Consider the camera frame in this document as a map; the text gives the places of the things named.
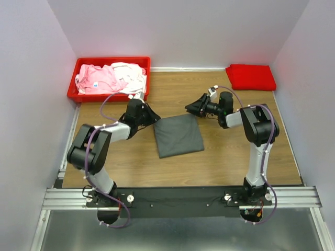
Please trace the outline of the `dark grey t shirt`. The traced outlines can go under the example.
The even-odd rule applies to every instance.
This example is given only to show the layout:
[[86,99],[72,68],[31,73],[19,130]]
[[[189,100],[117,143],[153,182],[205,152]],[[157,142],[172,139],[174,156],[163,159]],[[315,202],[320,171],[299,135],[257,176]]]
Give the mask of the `dark grey t shirt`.
[[203,151],[204,141],[192,114],[160,119],[153,125],[159,158]]

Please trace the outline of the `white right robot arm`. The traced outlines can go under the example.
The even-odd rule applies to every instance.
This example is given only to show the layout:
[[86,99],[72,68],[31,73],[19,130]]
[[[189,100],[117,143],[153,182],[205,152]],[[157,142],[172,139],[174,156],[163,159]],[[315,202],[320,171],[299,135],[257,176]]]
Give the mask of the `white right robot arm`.
[[243,127],[250,143],[249,169],[243,186],[236,189],[235,195],[230,195],[230,200],[237,199],[237,203],[252,205],[267,194],[267,164],[273,143],[280,132],[279,126],[265,104],[234,111],[232,93],[221,92],[217,103],[212,101],[215,95],[216,91],[210,88],[207,94],[185,106],[185,109],[200,118],[216,116],[218,124],[224,129]]

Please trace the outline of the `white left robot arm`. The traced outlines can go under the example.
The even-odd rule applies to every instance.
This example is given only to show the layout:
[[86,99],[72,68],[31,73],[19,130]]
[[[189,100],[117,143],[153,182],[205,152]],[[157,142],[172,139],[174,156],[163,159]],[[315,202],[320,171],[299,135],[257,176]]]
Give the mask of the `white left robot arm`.
[[128,140],[139,130],[158,122],[161,117],[141,99],[128,102],[125,113],[111,124],[83,124],[67,153],[67,162],[84,172],[84,179],[98,194],[102,205],[122,205],[117,198],[117,185],[105,169],[111,143]]

